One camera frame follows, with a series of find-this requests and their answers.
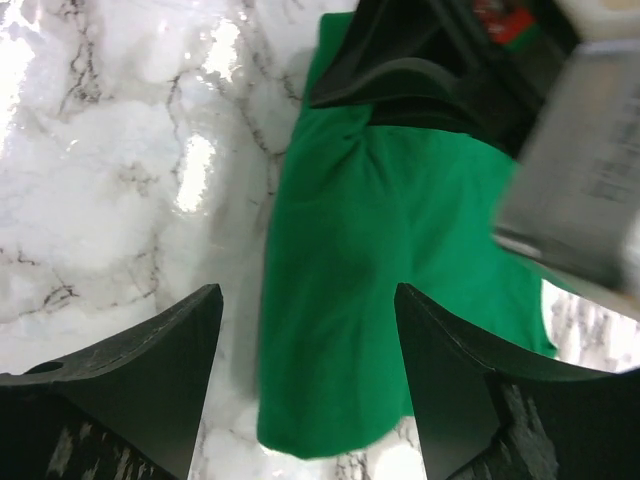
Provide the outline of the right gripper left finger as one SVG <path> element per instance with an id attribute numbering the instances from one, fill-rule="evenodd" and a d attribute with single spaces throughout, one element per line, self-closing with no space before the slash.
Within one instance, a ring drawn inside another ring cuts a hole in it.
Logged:
<path id="1" fill-rule="evenodd" d="M 223 295 L 168 310 L 20 375 L 1 376 L 4 479 L 185 479 Z"/>

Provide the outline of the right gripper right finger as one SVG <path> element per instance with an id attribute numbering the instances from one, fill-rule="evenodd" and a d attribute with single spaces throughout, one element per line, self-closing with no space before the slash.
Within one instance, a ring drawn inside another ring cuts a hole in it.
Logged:
<path id="1" fill-rule="evenodd" d="M 431 479 L 635 479 L 639 374 L 563 363 L 503 340 L 413 286 L 395 294 Z"/>

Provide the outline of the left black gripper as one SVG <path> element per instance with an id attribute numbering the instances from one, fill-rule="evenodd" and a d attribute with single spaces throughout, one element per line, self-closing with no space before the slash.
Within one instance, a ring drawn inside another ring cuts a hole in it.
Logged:
<path id="1" fill-rule="evenodd" d="M 556 1 L 361 1 L 310 105 L 369 105 L 370 125 L 463 132 L 457 78 L 439 61 L 447 35 L 464 65 L 461 103 L 517 157 L 575 48 Z"/>

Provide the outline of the green t shirt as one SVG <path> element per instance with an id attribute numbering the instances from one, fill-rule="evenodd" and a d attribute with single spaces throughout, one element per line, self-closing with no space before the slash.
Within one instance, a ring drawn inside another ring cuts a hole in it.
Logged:
<path id="1" fill-rule="evenodd" d="M 412 414 L 394 295 L 553 356 L 542 280 L 489 227 L 516 171 L 464 134 L 373 126 L 369 105 L 304 104 L 271 216 L 257 437 L 300 459 L 361 450 Z"/>

